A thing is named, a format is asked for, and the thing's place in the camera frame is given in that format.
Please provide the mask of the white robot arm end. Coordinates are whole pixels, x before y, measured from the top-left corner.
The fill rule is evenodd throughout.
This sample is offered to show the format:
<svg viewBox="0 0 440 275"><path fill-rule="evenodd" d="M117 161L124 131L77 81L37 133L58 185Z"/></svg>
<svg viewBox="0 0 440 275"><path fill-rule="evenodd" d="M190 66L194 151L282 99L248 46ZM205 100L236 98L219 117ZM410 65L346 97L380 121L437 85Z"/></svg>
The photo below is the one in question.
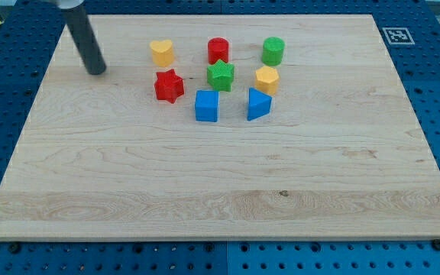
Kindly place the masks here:
<svg viewBox="0 0 440 275"><path fill-rule="evenodd" d="M71 9L80 6L84 0L41 0L57 6L60 9Z"/></svg>

